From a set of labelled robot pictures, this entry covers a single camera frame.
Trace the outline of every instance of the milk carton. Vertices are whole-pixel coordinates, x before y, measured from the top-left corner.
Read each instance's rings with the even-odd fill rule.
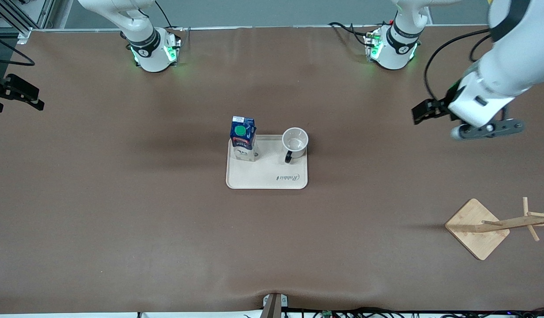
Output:
[[[256,126],[254,119],[233,116],[231,124],[231,142],[236,159],[254,161],[256,153]]]

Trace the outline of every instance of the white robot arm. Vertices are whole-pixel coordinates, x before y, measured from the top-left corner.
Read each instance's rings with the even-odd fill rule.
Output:
[[[136,62],[148,72],[165,70],[177,62],[179,38],[154,28],[141,10],[155,0],[79,0],[80,4],[116,24],[130,43]]]
[[[444,99],[427,99],[412,109],[415,124],[450,115],[462,124],[454,139],[520,133],[510,119],[510,101],[544,81],[544,0],[494,0],[488,14],[493,48],[464,72]],[[502,111],[501,119],[494,119]]]
[[[389,70],[402,68],[413,58],[417,40],[427,25],[427,6],[447,6],[461,0],[391,0],[397,6],[392,24],[372,32],[365,38],[369,60]]]

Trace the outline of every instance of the beige tray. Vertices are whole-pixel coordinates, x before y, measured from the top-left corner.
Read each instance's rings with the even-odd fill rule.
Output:
[[[308,183],[307,153],[285,163],[282,135],[256,135],[253,163],[236,159],[229,140],[227,185],[231,189],[303,189]]]

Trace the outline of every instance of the table surface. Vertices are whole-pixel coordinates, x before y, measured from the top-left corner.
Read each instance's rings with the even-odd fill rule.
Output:
[[[473,197],[500,219],[544,212],[544,84],[512,103],[525,132],[458,142],[413,125],[429,55],[474,27],[432,27],[407,68],[365,62],[330,28],[204,30],[178,67],[136,68],[118,34],[34,32],[12,67],[39,112],[0,114],[0,313],[544,307],[540,242],[512,230],[478,261],[444,223]],[[430,70],[443,95],[476,38]],[[305,189],[225,184],[232,115],[310,136]]]

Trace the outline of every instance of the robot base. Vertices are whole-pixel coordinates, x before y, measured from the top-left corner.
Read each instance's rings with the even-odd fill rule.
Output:
[[[155,30],[160,34],[161,41],[150,57],[142,57],[131,49],[136,65],[148,72],[161,72],[170,65],[177,65],[181,47],[181,39],[176,40],[175,34],[163,28],[155,28]]]
[[[405,66],[415,55],[417,44],[411,49],[410,54],[397,54],[386,39],[386,33],[391,26],[382,26],[379,29],[364,36],[364,43],[371,44],[373,47],[366,46],[366,57],[369,62],[377,62],[381,67],[389,70],[399,70]]]

